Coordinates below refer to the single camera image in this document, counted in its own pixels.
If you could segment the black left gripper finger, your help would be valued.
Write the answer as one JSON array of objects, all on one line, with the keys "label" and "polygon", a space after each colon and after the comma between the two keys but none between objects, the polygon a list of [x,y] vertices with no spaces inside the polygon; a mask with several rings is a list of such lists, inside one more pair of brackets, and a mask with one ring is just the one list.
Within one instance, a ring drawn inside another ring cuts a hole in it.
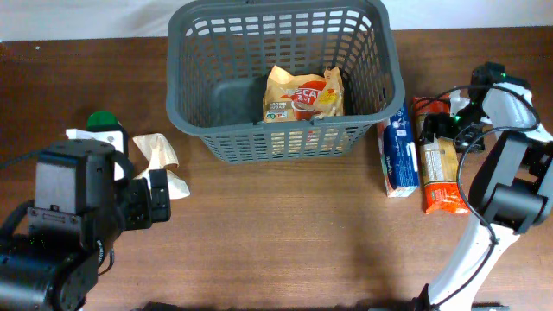
[{"label": "black left gripper finger", "polygon": [[167,171],[165,169],[150,170],[149,178],[152,222],[167,222],[171,217]]},{"label": "black left gripper finger", "polygon": [[91,126],[86,130],[66,129],[68,139],[97,140],[111,144],[117,151],[128,156],[128,133],[120,124]]}]

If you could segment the yellow coffee sachet bag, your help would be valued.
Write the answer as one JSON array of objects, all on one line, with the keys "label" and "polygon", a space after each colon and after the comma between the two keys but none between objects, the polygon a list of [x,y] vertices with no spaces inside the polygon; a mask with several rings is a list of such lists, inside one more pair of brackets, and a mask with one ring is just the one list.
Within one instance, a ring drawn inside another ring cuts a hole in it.
[{"label": "yellow coffee sachet bag", "polygon": [[344,86],[338,67],[292,75],[273,66],[263,98],[263,121],[281,123],[344,115]]}]

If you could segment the orange biscuit packet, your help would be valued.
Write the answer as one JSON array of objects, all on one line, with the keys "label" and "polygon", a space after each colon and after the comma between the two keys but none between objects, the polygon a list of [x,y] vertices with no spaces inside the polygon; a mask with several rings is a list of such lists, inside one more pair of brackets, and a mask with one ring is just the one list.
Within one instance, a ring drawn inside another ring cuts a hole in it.
[{"label": "orange biscuit packet", "polygon": [[413,118],[416,125],[416,142],[422,164],[424,212],[436,211],[464,214],[469,210],[461,198],[457,186],[458,159],[453,141],[437,137],[430,126],[424,127],[427,117],[449,116],[448,95],[429,105],[428,98],[412,99]]}]

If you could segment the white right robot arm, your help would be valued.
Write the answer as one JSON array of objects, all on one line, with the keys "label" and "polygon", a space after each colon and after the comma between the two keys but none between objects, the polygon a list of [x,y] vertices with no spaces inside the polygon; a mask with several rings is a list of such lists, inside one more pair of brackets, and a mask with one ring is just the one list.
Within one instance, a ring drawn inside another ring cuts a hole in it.
[{"label": "white right robot arm", "polygon": [[461,198],[471,215],[460,243],[440,275],[411,301],[388,310],[472,310],[493,266],[519,237],[542,224],[552,209],[552,136],[531,105],[531,87],[487,62],[472,71],[467,98],[449,90],[450,112],[426,116],[420,144],[449,140],[462,156],[482,151],[496,134]]}]

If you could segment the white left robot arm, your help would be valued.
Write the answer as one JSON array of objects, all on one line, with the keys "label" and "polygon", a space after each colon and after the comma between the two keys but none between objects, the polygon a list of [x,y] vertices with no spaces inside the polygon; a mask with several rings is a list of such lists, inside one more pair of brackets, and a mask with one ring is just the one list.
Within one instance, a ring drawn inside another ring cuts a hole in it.
[{"label": "white left robot arm", "polygon": [[80,310],[124,231],[168,220],[167,174],[135,179],[128,157],[94,139],[38,154],[35,197],[1,227],[1,308]]}]

